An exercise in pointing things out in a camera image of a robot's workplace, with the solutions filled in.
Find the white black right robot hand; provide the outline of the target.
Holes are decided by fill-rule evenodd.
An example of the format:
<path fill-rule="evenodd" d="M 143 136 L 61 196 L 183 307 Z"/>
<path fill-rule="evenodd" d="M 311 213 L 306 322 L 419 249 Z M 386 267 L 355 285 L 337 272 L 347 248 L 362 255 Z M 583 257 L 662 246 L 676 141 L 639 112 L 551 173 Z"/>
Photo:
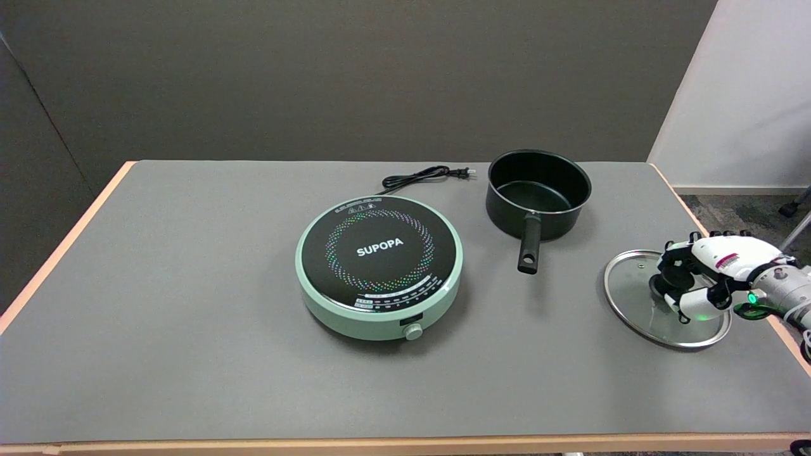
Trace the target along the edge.
<path fill-rule="evenodd" d="M 748 232 L 693 232 L 687 241 L 668 242 L 656 266 L 649 288 L 682 324 L 734 312 L 809 328 L 809 268 Z"/>

